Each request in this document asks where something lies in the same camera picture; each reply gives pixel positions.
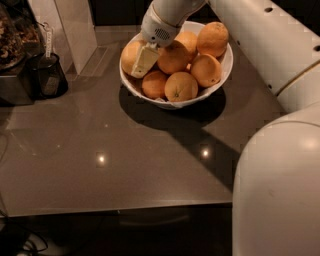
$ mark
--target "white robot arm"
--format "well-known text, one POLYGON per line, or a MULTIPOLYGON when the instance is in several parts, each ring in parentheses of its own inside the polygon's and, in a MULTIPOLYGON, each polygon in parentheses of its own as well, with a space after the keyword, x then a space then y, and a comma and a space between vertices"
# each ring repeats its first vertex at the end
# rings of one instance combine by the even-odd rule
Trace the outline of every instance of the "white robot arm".
POLYGON ((320 38, 270 0, 154 0, 142 24, 145 39, 170 44, 205 3, 291 113, 262 128, 242 152, 233 255, 320 255, 320 38))

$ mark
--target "glossy countertop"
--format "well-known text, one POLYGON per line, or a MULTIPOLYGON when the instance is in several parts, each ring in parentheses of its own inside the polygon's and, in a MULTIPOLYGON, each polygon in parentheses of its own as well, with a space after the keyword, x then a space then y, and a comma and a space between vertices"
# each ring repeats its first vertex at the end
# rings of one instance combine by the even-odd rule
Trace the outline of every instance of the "glossy countertop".
POLYGON ((9 216, 232 202, 245 144, 283 113, 276 98, 231 42, 234 67, 218 91, 160 109, 121 85, 123 44, 105 45, 96 73, 70 79, 63 96, 0 108, 9 216))

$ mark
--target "cabinet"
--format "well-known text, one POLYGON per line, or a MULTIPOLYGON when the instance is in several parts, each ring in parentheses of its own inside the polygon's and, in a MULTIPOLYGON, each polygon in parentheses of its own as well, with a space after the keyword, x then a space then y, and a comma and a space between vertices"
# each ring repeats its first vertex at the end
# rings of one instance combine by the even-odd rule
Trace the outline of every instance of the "cabinet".
MULTIPOLYGON (((89 0, 96 26, 140 25, 152 0, 89 0)), ((189 17, 189 20, 210 22, 217 19, 208 5, 189 17)))
POLYGON ((272 0, 320 36, 320 0, 272 0))

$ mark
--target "orange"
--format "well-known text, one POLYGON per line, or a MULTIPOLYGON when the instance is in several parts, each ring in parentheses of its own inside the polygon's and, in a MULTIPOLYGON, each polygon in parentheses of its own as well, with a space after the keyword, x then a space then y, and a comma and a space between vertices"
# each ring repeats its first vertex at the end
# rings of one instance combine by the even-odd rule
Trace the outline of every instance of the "orange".
POLYGON ((218 21, 210 22, 198 34, 198 52, 220 57, 227 50, 228 40, 229 32, 224 24, 218 21))
POLYGON ((171 75, 175 72, 183 71, 188 65, 188 50, 179 41, 173 40, 167 47, 159 48, 159 58, 157 61, 159 69, 171 75))
POLYGON ((188 61, 189 63, 197 56, 197 35, 192 31, 182 31, 180 32, 175 40, 182 43, 188 51, 188 61))
POLYGON ((147 73, 142 80, 142 91, 150 99, 164 98, 164 86, 168 76, 160 70, 147 73))
POLYGON ((128 75, 131 75, 140 47, 145 44, 143 40, 131 41, 123 48, 120 56, 121 67, 128 75))
POLYGON ((187 72, 176 72, 166 82, 165 95, 171 102, 191 100, 197 97, 197 94, 198 83, 187 72))
POLYGON ((198 55, 191 64, 190 74, 197 80, 199 86, 210 87, 221 79, 221 64, 210 54, 198 55))

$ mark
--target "bowl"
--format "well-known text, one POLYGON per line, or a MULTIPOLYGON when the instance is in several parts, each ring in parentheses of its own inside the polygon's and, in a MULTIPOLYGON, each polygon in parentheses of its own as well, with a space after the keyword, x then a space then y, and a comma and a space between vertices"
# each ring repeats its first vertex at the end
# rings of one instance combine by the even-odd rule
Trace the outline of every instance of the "bowl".
MULTIPOLYGON (((198 35, 200 30, 203 27, 204 27, 204 24, 186 21, 183 24, 181 31, 192 31, 193 33, 198 35)), ((142 39, 141 34, 137 34, 136 36, 134 36, 130 40, 130 42, 136 41, 136 40, 141 40, 141 39, 142 39)), ((142 90, 141 90, 142 79, 136 79, 136 78, 133 78, 133 77, 127 75, 121 68, 121 62, 119 63, 120 78, 121 78, 121 82, 124 84, 124 86, 126 86, 126 88, 134 96, 139 97, 141 99, 144 99, 145 101, 147 101, 151 104, 154 104, 154 105, 156 105, 160 108, 163 108, 163 109, 168 109, 168 110, 180 109, 180 108, 192 105, 198 101, 202 101, 202 100, 206 99, 207 97, 209 97, 213 92, 215 92, 217 89, 219 89, 225 83, 225 81, 227 80, 228 76, 231 73, 232 66, 233 66, 233 52, 232 52, 232 48, 229 43, 227 45, 226 52, 224 53, 224 55, 222 57, 218 58, 218 60, 220 61, 221 68, 222 68, 220 82, 209 87, 209 88, 200 90, 198 93, 198 96, 196 98, 191 99, 191 100, 187 100, 187 101, 182 101, 182 102, 169 102, 164 99, 153 100, 153 99, 146 97, 142 93, 142 90)))

